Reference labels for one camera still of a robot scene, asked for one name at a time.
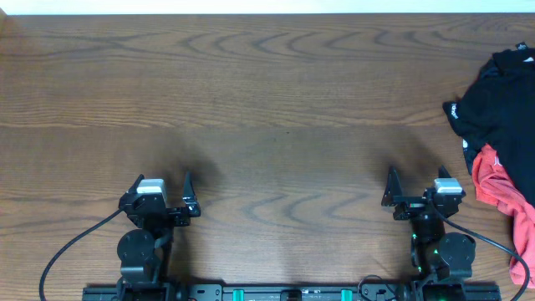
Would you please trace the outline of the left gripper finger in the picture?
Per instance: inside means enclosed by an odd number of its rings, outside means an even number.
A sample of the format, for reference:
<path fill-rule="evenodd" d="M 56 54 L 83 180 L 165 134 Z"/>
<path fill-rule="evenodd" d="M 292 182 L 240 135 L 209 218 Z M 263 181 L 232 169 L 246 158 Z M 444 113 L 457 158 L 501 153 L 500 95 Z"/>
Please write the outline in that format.
<path fill-rule="evenodd" d="M 196 193 L 193 188 L 193 184 L 191 181 L 191 173 L 189 171 L 185 174 L 182 201 L 186 204 L 187 207 L 196 206 Z"/>
<path fill-rule="evenodd" d="M 139 184 L 141 183 L 142 180 L 145 179 L 145 176 L 143 174 L 139 174 L 139 176 L 137 177 L 137 179 L 135 180 L 134 184 L 127 190 L 127 193 L 128 194 L 136 194 L 137 193 L 137 188 L 139 186 Z"/>

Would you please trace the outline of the black polo shirt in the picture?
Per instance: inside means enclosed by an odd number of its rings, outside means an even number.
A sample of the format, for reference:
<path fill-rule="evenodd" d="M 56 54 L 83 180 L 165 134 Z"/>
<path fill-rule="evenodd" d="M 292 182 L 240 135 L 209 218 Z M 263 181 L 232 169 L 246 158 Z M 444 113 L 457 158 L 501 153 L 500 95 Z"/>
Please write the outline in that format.
<path fill-rule="evenodd" d="M 485 145 L 497 152 L 514 186 L 534 202 L 534 48 L 494 53 L 465 94 L 442 105 L 463 139 L 467 170 Z"/>

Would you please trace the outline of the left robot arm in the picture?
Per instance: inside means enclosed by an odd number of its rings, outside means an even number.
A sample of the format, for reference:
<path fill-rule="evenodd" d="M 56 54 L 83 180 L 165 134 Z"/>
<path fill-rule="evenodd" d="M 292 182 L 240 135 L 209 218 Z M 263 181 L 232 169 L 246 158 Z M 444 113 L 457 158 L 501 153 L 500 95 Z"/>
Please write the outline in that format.
<path fill-rule="evenodd" d="M 188 227 L 201 215 L 191 174 L 186 173 L 183 207 L 169 207 L 162 179 L 140 175 L 120 198 L 118 208 L 136 226 L 119 241 L 119 300 L 187 300 L 187 289 L 167 278 L 174 229 Z"/>

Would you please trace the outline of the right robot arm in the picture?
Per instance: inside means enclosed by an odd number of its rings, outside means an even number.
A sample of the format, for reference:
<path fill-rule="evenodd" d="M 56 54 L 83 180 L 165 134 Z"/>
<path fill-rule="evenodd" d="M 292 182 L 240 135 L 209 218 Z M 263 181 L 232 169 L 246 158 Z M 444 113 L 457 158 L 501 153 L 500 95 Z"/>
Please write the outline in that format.
<path fill-rule="evenodd" d="M 445 230 L 446 219 L 459 211 L 466 195 L 445 167 L 422 196 L 406 196 L 396 169 L 389 169 L 382 207 L 394 209 L 396 221 L 412 228 L 411 261 L 419 275 L 395 290 L 397 300 L 466 300 L 464 280 L 472 276 L 475 240 Z"/>

